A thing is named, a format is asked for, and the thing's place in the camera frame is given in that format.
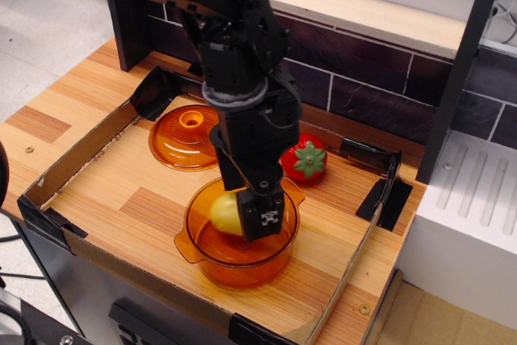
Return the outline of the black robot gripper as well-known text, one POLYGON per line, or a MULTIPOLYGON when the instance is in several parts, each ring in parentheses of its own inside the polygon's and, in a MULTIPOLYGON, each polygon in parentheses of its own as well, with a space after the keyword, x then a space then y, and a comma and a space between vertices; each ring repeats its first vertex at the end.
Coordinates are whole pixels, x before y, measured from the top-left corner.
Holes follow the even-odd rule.
POLYGON ((279 234, 284 219, 280 157, 298 142, 301 98, 294 77, 280 65, 266 77, 262 101, 220 111, 211 131, 227 191, 237 192, 242 235, 247 242, 279 234))

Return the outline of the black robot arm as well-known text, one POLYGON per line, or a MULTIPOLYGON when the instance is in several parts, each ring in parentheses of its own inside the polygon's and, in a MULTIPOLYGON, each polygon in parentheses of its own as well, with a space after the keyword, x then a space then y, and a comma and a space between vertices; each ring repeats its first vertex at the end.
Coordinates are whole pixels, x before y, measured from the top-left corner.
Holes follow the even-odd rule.
POLYGON ((225 189, 237 193, 248 242, 278 234, 284 217, 280 158, 299 137, 301 99, 281 65, 289 31, 269 0, 150 0, 172 6, 195 46, 202 95, 217 111, 210 134, 225 189))

